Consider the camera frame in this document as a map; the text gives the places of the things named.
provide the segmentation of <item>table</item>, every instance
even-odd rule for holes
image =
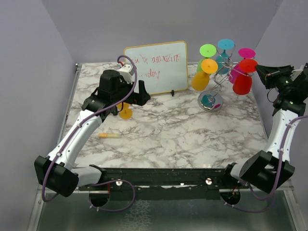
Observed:
[[[99,84],[103,70],[117,63],[83,64],[69,111],[67,132],[84,100]],[[189,65],[189,79],[196,65]],[[208,88],[214,85],[211,80]],[[266,143],[256,102],[251,93],[236,95],[225,82],[219,112],[207,113],[197,103],[200,92],[188,90],[152,96],[143,107],[133,105],[132,118],[109,115],[91,135],[76,159],[76,167],[198,168],[241,163]],[[121,133],[121,139],[100,139],[98,133]]]

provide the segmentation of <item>marble tabletop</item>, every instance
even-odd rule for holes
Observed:
[[[99,85],[105,69],[117,63],[83,64],[65,132],[71,128],[83,101]],[[188,66],[189,79],[196,65]],[[208,88],[214,85],[210,80]],[[132,105],[132,118],[109,115],[91,135],[76,159],[76,167],[217,168],[242,163],[266,143],[254,96],[236,95],[232,84],[221,90],[222,109],[203,111],[197,103],[200,92],[185,91],[152,96],[143,107]],[[99,133],[121,133],[120,139],[100,139]]]

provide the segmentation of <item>purple cable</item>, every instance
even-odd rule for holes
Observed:
[[[227,205],[229,207],[232,207],[232,208],[235,208],[236,210],[239,210],[239,211],[242,211],[242,212],[246,212],[246,213],[263,213],[263,212],[268,211],[273,206],[273,204],[274,204],[275,195],[272,198],[273,198],[272,201],[270,202],[270,204],[267,207],[265,207],[265,208],[263,208],[263,209],[261,209],[259,211],[252,211],[252,210],[247,210],[247,209],[244,209],[244,208],[239,208],[239,207],[232,206],[232,205],[228,204],[227,202],[225,202],[225,200],[222,197],[220,197],[220,199],[225,203],[225,205]]]
[[[287,139],[287,136],[288,136],[288,132],[292,126],[293,123],[295,123],[297,120],[299,119],[305,119],[305,118],[308,118],[308,115],[304,115],[304,116],[300,116],[300,117],[297,117],[295,119],[293,119],[287,126],[286,130],[284,131],[284,134],[283,134],[283,137],[282,137],[282,142],[280,144],[280,150],[279,150],[279,161],[278,161],[278,168],[277,168],[277,173],[276,173],[276,178],[275,178],[275,181],[274,181],[274,185],[273,185],[273,188],[272,190],[270,191],[270,193],[266,196],[266,197],[259,197],[257,196],[257,194],[254,192],[253,188],[251,187],[251,185],[248,183],[248,187],[250,189],[250,191],[252,192],[252,194],[255,196],[255,198],[257,200],[260,200],[260,201],[265,201],[265,200],[268,200],[270,199],[274,194],[275,194],[275,191],[276,191],[276,188],[278,186],[278,181],[279,181],[279,176],[280,176],[280,173],[281,173],[281,168],[282,168],[282,155],[283,155],[283,147],[284,147],[284,144],[285,144],[285,141]]]
[[[124,101],[134,92],[134,89],[135,89],[136,84],[137,84],[137,68],[136,68],[134,62],[133,62],[129,57],[127,57],[126,55],[120,55],[120,56],[117,58],[117,62],[118,62],[118,63],[120,63],[120,58],[126,58],[126,59],[128,59],[128,60],[130,61],[130,63],[132,64],[133,68],[134,68],[134,72],[135,72],[135,81],[134,81],[134,83],[133,83],[133,86],[132,86],[131,90],[130,90],[129,93],[128,93],[122,100],[120,100],[119,102],[114,103],[114,104],[112,104],[112,105],[110,105],[110,106],[108,106],[108,107],[106,107],[106,108],[104,108],[104,109],[102,109],[102,110],[99,110],[99,111],[97,111],[97,112],[91,114],[90,116],[86,117],[84,120],[82,120],[82,121],[79,123],[79,124],[80,124],[80,127],[76,127],[76,128],[72,131],[72,133],[67,137],[67,140],[64,142],[63,146],[62,146],[62,147],[60,148],[60,150],[59,150],[59,153],[60,153],[60,154],[63,152],[64,148],[65,148],[65,147],[67,146],[67,144],[70,142],[70,140],[72,139],[72,137],[74,136],[74,134],[77,132],[77,130],[78,130],[79,128],[81,128],[82,125],[83,125],[87,120],[89,120],[89,119],[92,118],[93,116],[99,115],[100,113],[102,113],[102,112],[104,112],[104,111],[107,111],[107,110],[109,110],[109,109],[111,109],[111,108],[117,106],[119,103],[124,102]],[[49,202],[49,201],[53,200],[53,199],[58,195],[58,193],[57,193],[57,194],[55,194],[55,195],[54,195],[52,198],[50,198],[50,199],[46,199],[46,197],[45,197],[45,189],[46,189],[47,179],[48,179],[49,173],[50,173],[50,171],[51,171],[51,169],[52,169],[54,163],[55,163],[56,160],[58,159],[58,157],[59,157],[59,156],[56,156],[56,157],[53,159],[53,161],[52,161],[51,164],[49,165],[49,167],[48,167],[48,169],[47,169],[47,172],[46,172],[46,174],[45,174],[45,177],[44,177],[44,181],[43,181],[43,185],[42,185],[42,200],[43,200],[44,202]]]
[[[133,189],[133,198],[131,199],[130,203],[123,207],[123,208],[119,208],[119,209],[108,209],[108,208],[99,208],[99,207],[95,207],[93,204],[92,204],[92,201],[91,201],[91,198],[89,197],[89,202],[90,202],[90,208],[96,208],[97,211],[98,210],[101,210],[101,211],[106,211],[106,212],[120,212],[120,211],[123,211],[129,207],[132,206],[132,204],[134,203],[135,201],[135,197],[136,197],[136,192],[135,192],[135,188],[134,186],[132,185],[132,183],[130,183],[129,181],[127,180],[111,180],[111,181],[107,181],[107,182],[104,182],[104,183],[100,183],[100,184],[92,184],[91,186],[102,186],[102,185],[106,185],[106,184],[110,184],[110,183],[114,183],[114,182],[117,182],[117,181],[121,181],[121,182],[125,182],[127,184],[130,185],[130,187]]]

